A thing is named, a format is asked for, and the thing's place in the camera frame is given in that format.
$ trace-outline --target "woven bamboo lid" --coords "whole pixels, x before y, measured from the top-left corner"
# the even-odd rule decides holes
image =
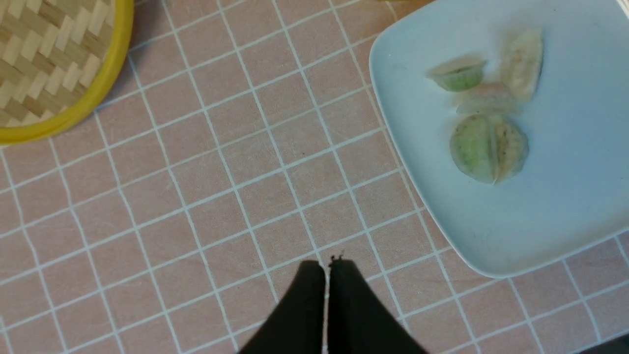
[[[0,127],[58,115],[107,54],[115,0],[0,0]]]

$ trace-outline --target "tile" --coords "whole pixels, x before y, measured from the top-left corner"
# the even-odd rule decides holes
[[[395,22],[387,4],[377,1],[358,1],[337,13],[351,43],[376,35]]]
[[[288,35],[303,66],[346,47],[341,28],[332,12],[300,23],[289,29]]]
[[[138,80],[142,86],[165,79],[186,68],[175,37],[172,35],[132,49],[129,55],[135,64]]]
[[[418,0],[418,1],[393,1],[391,6],[398,15],[398,19],[401,19],[413,11],[430,4],[433,0]]]
[[[201,109],[199,98],[187,72],[148,88],[145,94],[157,125]]]
[[[452,249],[439,255],[448,273],[448,279],[457,293],[465,292],[472,288],[491,281],[491,278],[484,277],[470,268],[463,259]]]
[[[296,208],[291,190],[282,173],[274,174],[240,189],[251,225],[257,225]]]
[[[399,173],[361,186],[354,193],[365,222],[370,227],[413,209]]]
[[[0,164],[0,190],[9,188],[9,176],[4,168],[4,164]]]
[[[68,197],[59,172],[22,185],[16,192],[25,224],[68,207]],[[14,223],[15,221],[9,220],[9,225]]]
[[[338,158],[352,185],[396,168],[387,140],[381,132],[339,148]]]
[[[134,92],[138,89],[138,83],[135,81],[135,75],[131,69],[129,57],[125,58],[125,62],[120,69],[116,82],[109,90],[109,93],[103,100],[103,103],[107,103],[111,100],[115,100],[121,96]]]
[[[120,333],[126,354],[177,353],[166,318],[158,317]]]
[[[321,116],[334,144],[380,127],[366,91],[323,107]]]
[[[68,348],[95,340],[113,329],[100,295],[57,310],[57,320]]]
[[[277,8],[286,26],[330,8],[327,0],[277,0]]]
[[[263,86],[257,93],[269,124],[277,124],[314,108],[299,73]]]
[[[533,333],[526,324],[482,340],[478,345],[487,354],[540,352]]]
[[[406,322],[415,340],[432,353],[443,353],[471,340],[454,301],[412,315]]]
[[[299,214],[292,214],[254,231],[268,267],[313,250]]]
[[[111,150],[111,158],[122,184],[166,167],[164,153],[155,133],[114,147]]]
[[[398,317],[400,313],[395,306],[395,302],[391,297],[391,291],[387,286],[387,282],[384,277],[378,277],[368,282],[371,291],[376,295],[380,303],[389,311],[393,317]]]
[[[614,239],[568,257],[566,262],[583,296],[629,279],[629,267]]]
[[[356,267],[365,279],[380,273],[380,266],[374,251],[364,234],[321,251],[321,257],[324,260],[329,260],[332,256],[338,257],[341,254],[344,259],[356,263]]]
[[[125,203],[117,190],[74,207],[74,210],[88,243],[106,239],[133,226]]]
[[[273,137],[285,164],[327,149],[330,145],[316,112],[273,128]]]
[[[138,225],[181,208],[181,201],[168,172],[134,182],[124,187],[123,193]]]
[[[184,213],[143,227],[140,229],[140,236],[152,266],[197,249],[194,234]]]
[[[192,71],[192,75],[206,106],[249,89],[245,72],[242,71],[236,54],[198,67]]]
[[[118,348],[118,342],[114,336],[108,337],[104,340],[98,341],[87,347],[81,348],[77,351],[73,351],[73,354],[120,354]]]
[[[148,274],[105,290],[116,328],[122,328],[162,312],[157,291]]]
[[[30,198],[36,198],[36,195],[29,193]],[[3,212],[0,213],[0,234],[9,232],[19,227],[19,212],[16,199],[10,190],[0,193],[0,205],[3,206]]]
[[[430,234],[430,238],[432,238],[435,243],[435,248],[437,250],[444,249],[450,246],[448,240],[445,239],[445,236],[441,232],[441,229],[437,226],[435,219],[433,219],[432,215],[427,210],[421,211],[421,217],[424,219],[426,223],[426,228],[428,229],[428,233]]]
[[[247,229],[245,217],[234,193],[190,209],[190,217],[202,246]]]
[[[629,285],[599,295],[587,302],[604,340],[618,336],[629,328],[627,294],[629,294]]]
[[[205,258],[218,288],[263,270],[250,233],[208,248]]]
[[[239,46],[282,28],[271,0],[243,1],[227,9],[225,18]]]
[[[251,93],[210,108],[208,115],[220,144],[264,129],[262,115]]]
[[[291,286],[293,279],[295,279],[295,275],[297,275],[297,270],[299,269],[301,262],[306,260],[316,261],[316,255],[311,254],[309,256],[305,256],[304,258],[269,272],[269,276],[273,282],[273,288],[276,290],[277,296],[280,299],[284,297],[286,291]]]
[[[346,188],[332,153],[316,157],[288,170],[299,204],[308,205]]]
[[[133,23],[141,23],[142,26],[133,26],[131,48],[171,31],[166,11],[160,0],[148,0],[136,5],[133,11]]]
[[[524,321],[524,313],[511,285],[503,280],[460,298],[474,336]]]
[[[389,279],[404,313],[452,296],[435,257],[396,270]]]
[[[53,304],[60,305],[96,290],[87,253],[80,253],[42,270]]]
[[[134,232],[92,248],[92,259],[103,286],[147,269],[142,248]]]
[[[3,153],[15,185],[57,167],[48,139],[7,146]]]
[[[533,321],[533,327],[548,354],[567,353],[596,342],[592,321],[582,304]]]
[[[72,129],[55,135],[51,139],[61,165],[105,147],[101,131],[98,129],[96,118],[93,115]]]
[[[22,231],[0,238],[0,280],[14,277],[34,267],[33,251]]]
[[[362,87],[348,50],[305,70],[314,98],[320,105]]]
[[[362,231],[358,213],[348,193],[304,210],[304,216],[319,247]]]
[[[0,294],[3,295],[0,297],[0,313],[5,326],[11,326],[50,308],[38,272],[0,285]]]
[[[286,35],[278,33],[240,52],[254,86],[297,70]]]
[[[153,273],[168,309],[212,291],[200,254],[178,260]]]
[[[513,284],[531,317],[579,299],[562,262],[515,277]]]
[[[276,304],[263,275],[226,289],[220,295],[232,331],[266,319]]]
[[[107,143],[115,144],[151,128],[151,118],[142,96],[137,93],[98,110]]]
[[[182,351],[226,336],[227,327],[215,296],[170,313],[170,320]]]
[[[218,152],[199,156],[172,169],[186,204],[231,188]]]
[[[280,167],[269,134],[264,131],[223,149],[225,162],[236,184]]]
[[[67,166],[63,172],[72,203],[83,202],[116,188],[116,177],[106,152]]]
[[[79,226],[70,212],[38,222],[29,227],[27,232],[40,264],[56,260],[84,246]]]
[[[162,127],[159,135],[170,164],[176,164],[216,147],[212,131],[203,114]]]
[[[218,11],[215,0],[166,0],[165,5],[175,28]]]
[[[47,314],[7,332],[14,353],[58,354],[63,351],[52,316]]]
[[[362,73],[362,77],[365,78],[365,83],[367,84],[371,83],[371,73],[369,71],[369,54],[375,40],[375,38],[366,40],[355,45],[352,48],[354,55],[356,56],[356,61],[358,62],[358,67],[360,69],[360,72]]]
[[[417,215],[410,215],[371,232],[385,269],[432,253],[430,241]]]

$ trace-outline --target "light blue plate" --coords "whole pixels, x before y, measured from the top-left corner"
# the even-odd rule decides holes
[[[539,86],[514,119],[530,155],[514,178],[483,185],[452,162],[463,117],[425,74],[480,53],[491,80],[505,43],[540,26]],[[437,0],[383,32],[369,65],[415,187],[479,273],[523,273],[629,229],[629,20],[616,0]]]

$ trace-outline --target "pink tiled surface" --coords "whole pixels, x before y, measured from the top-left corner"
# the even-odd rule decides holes
[[[136,1],[96,114],[0,149],[0,353],[233,353],[301,260],[341,252],[431,352],[626,333],[629,234],[492,280],[425,210],[367,64],[427,2]]]

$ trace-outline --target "plate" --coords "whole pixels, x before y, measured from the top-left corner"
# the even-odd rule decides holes
[[[475,271],[517,275],[629,230],[629,20],[620,1],[438,0],[374,43],[372,82],[394,145]],[[505,43],[534,27],[544,32],[542,75],[514,119],[530,154],[514,178],[483,185],[452,162],[448,140],[463,117],[425,75],[481,54],[495,79]]]

